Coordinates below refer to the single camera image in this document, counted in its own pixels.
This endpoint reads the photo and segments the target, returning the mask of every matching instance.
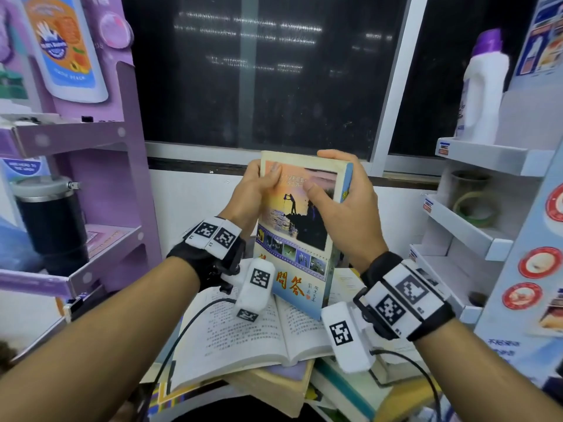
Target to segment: shelf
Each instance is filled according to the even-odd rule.
[[[436,155],[516,176],[544,177],[555,151],[484,145],[440,138]]]
[[[98,278],[129,255],[144,238],[141,227],[86,225],[86,231],[90,261],[70,277],[0,269],[0,290],[75,298],[88,292]]]
[[[447,256],[423,256],[421,245],[411,245],[411,259],[432,278],[441,281],[450,291],[448,302],[462,323],[475,324],[482,308],[469,303],[472,290],[469,277]]]
[[[502,262],[508,257],[513,241],[501,231],[473,226],[431,195],[422,194],[422,209],[486,261]]]
[[[3,128],[0,129],[0,157],[28,159],[94,148],[124,142],[125,135],[123,121],[66,122]]]

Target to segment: white shelf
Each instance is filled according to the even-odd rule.
[[[461,218],[434,196],[422,194],[422,208],[433,220],[486,261],[505,261],[513,241],[495,228],[478,228]]]
[[[544,177],[555,151],[484,145],[440,138],[436,155],[516,176]]]
[[[420,245],[411,245],[411,258],[432,278],[441,281],[451,292],[448,302],[462,323],[475,324],[482,308],[469,303],[469,293],[473,291],[469,277],[447,256],[423,256]]]

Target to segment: red circular sticker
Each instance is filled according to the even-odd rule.
[[[518,283],[505,291],[502,303],[509,309],[528,309],[542,298],[542,288],[534,283]]]
[[[557,271],[563,262],[563,253],[555,247],[538,247],[526,253],[518,262],[518,270],[526,278],[538,280]]]
[[[563,183],[547,197],[545,212],[551,219],[563,222]]]

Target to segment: right hand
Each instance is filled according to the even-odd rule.
[[[349,257],[354,268],[363,273],[388,250],[381,232],[377,194],[355,155],[336,149],[321,149],[317,155],[354,163],[350,193],[341,204],[313,182],[305,182],[303,188],[319,210],[334,245]]]

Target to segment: white bottle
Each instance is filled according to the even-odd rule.
[[[465,75],[455,137],[494,144],[498,128],[508,56],[501,53],[501,31],[484,31],[477,38]]]
[[[80,0],[18,0],[41,76],[55,97],[98,103],[108,98]]]

